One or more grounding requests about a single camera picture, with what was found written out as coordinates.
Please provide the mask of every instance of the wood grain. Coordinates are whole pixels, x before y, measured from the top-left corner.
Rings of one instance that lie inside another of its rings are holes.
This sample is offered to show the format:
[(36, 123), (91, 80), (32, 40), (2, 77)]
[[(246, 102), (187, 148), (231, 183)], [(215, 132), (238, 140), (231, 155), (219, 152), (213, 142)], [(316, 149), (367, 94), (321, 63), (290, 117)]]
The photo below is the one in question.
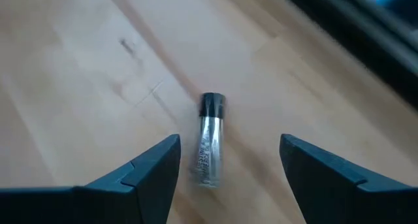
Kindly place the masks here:
[[(0, 58), (2, 187), (86, 184), (171, 133), (169, 223), (304, 223), (282, 133), (418, 185), (417, 114), (287, 0), (0, 0)], [(190, 179), (205, 91), (217, 190)]]

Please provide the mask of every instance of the black bottle cap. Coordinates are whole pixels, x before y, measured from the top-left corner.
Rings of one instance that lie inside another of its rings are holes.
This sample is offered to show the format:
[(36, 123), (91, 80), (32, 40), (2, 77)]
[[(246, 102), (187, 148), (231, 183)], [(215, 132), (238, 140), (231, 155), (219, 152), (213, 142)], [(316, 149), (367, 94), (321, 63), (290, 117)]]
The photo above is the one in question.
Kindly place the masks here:
[(203, 93), (201, 96), (200, 117), (217, 117), (223, 119), (225, 96), (220, 93)]

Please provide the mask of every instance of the wooden floor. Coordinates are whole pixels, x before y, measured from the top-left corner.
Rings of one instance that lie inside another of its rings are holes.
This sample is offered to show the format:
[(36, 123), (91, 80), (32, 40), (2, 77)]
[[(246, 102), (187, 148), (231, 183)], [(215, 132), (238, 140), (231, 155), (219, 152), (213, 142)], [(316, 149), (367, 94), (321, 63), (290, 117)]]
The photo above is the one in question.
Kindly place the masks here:
[[(304, 223), (282, 133), (418, 185), (418, 115), (287, 0), (0, 0), (0, 60), (1, 187), (86, 184), (172, 133), (168, 223)], [(205, 91), (217, 190), (189, 172)]]

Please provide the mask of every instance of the dark object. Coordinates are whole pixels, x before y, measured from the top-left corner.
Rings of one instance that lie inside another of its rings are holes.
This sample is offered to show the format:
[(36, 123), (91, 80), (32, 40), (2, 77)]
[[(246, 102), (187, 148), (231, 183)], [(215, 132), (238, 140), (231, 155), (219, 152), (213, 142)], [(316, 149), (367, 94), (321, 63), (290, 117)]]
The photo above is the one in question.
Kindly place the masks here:
[(418, 189), (291, 135), (280, 157), (307, 224), (418, 223)]
[(418, 109), (418, 48), (402, 22), (366, 0), (292, 0)]
[(220, 93), (203, 93), (201, 97), (200, 117), (217, 117), (223, 119), (225, 96)]
[(0, 189), (0, 223), (166, 223), (180, 154), (171, 135), (86, 186)]
[(417, 0), (377, 0), (376, 3), (390, 10), (412, 28), (418, 27)]

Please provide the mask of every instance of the small bottle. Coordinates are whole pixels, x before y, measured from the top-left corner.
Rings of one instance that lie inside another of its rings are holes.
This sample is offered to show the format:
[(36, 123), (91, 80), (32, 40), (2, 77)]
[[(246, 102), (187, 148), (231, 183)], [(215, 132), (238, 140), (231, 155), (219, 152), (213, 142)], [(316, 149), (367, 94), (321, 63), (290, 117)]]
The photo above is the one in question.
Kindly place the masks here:
[(201, 136), (195, 170), (197, 182), (203, 187), (219, 187), (224, 104), (225, 96), (219, 93), (204, 93), (201, 97)]

